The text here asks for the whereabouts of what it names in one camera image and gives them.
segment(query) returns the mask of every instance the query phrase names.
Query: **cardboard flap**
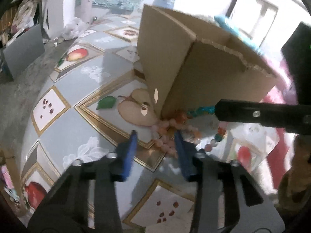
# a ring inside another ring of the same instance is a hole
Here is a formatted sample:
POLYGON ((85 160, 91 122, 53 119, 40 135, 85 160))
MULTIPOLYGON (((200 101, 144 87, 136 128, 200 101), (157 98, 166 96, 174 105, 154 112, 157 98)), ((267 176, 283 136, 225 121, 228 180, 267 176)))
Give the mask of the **cardboard flap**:
POLYGON ((159 9, 180 21, 188 29, 192 30, 197 35, 198 39, 206 38, 213 40, 219 44, 225 45, 231 37, 231 34, 229 32, 226 32, 218 26, 206 22, 202 19, 193 17, 188 14, 184 14, 176 10, 170 10, 165 8, 159 9))
POLYGON ((162 117, 169 117, 176 109, 214 106, 221 99, 260 101, 276 78, 255 70, 242 72, 242 66, 239 57, 195 42, 165 101, 162 117))
POLYGON ((250 47, 245 45, 243 41, 241 41, 236 36, 231 35, 226 46, 230 49, 233 49, 235 51, 242 53, 243 58, 249 64, 258 65, 261 68, 263 68, 268 74, 271 74, 274 77, 277 77, 275 71, 273 71, 273 69, 271 69, 268 66, 268 64, 256 52, 254 52, 250 47))
POLYGON ((156 7, 144 6, 137 50, 151 99, 158 90, 158 116, 195 39, 195 33, 181 22, 156 7))

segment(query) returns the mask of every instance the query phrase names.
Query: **red apple print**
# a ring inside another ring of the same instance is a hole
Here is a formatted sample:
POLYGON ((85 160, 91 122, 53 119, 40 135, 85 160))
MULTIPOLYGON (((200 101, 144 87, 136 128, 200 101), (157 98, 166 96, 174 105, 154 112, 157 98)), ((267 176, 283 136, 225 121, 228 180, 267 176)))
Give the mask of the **red apple print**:
POLYGON ((137 35, 137 32, 134 30, 124 30, 124 35, 126 36, 135 36, 137 35))
POLYGON ((70 52, 67 55, 66 60, 67 61, 77 61, 79 59, 86 57, 88 54, 89 54, 89 52, 86 49, 79 48, 79 49, 76 49, 76 50, 70 52))
POLYGON ((40 202, 47 194, 46 190, 37 182, 30 182, 28 186, 25 186, 25 191, 28 195, 28 203, 34 209, 37 209, 40 202))
POLYGON ((249 151, 249 148, 246 146, 241 146, 240 149, 238 150, 237 160, 240 161, 240 163, 246 170, 249 170, 250 168, 251 158, 252 155, 249 151))

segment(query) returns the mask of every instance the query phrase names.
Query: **white pillar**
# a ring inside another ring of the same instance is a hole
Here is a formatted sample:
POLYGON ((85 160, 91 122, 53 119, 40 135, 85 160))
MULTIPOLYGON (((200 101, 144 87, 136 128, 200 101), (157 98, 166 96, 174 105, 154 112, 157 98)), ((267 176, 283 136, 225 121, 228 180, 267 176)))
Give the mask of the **white pillar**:
POLYGON ((44 26, 51 39, 60 35, 63 28, 75 17, 76 0, 48 0, 49 28, 44 26))
POLYGON ((81 0, 81 19, 88 26, 92 23, 92 0, 81 0))

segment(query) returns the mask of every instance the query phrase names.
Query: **bead necklace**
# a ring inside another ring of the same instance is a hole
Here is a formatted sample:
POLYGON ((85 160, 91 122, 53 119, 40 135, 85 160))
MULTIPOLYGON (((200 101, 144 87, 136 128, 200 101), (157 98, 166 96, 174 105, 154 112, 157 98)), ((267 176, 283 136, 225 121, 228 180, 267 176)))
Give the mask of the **bead necklace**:
MULTIPOLYGON (((189 139, 186 139, 188 142, 192 142, 195 145, 200 144, 202 134, 199 130, 191 125, 186 125, 185 122, 187 119, 192 119, 194 117, 203 116, 203 115, 213 115, 215 113, 215 107, 199 107, 195 110, 184 112, 182 110, 175 111, 172 119, 161 120, 157 124, 151 126, 152 138, 155 142, 155 146, 160 148, 163 152, 167 153, 169 156, 174 156, 177 158, 177 152, 175 148, 174 138, 167 135, 167 130, 172 127, 177 130, 182 130, 190 134, 189 139)), ((223 137, 226 133, 226 122, 220 122, 218 125, 217 134, 214 139, 210 141, 204 148, 206 152, 211 152, 217 144, 223 140, 223 137)))

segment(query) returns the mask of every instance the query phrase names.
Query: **concrete floor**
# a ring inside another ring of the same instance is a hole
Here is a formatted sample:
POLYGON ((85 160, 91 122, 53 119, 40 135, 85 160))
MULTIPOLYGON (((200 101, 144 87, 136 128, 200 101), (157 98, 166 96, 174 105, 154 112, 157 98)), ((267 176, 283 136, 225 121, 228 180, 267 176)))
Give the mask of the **concrete floor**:
POLYGON ((8 81, 5 74, 0 73, 0 150, 7 152, 7 155, 15 155, 17 165, 35 100, 55 64, 73 42, 64 41, 57 47, 53 42, 45 44, 45 53, 15 81, 8 81))

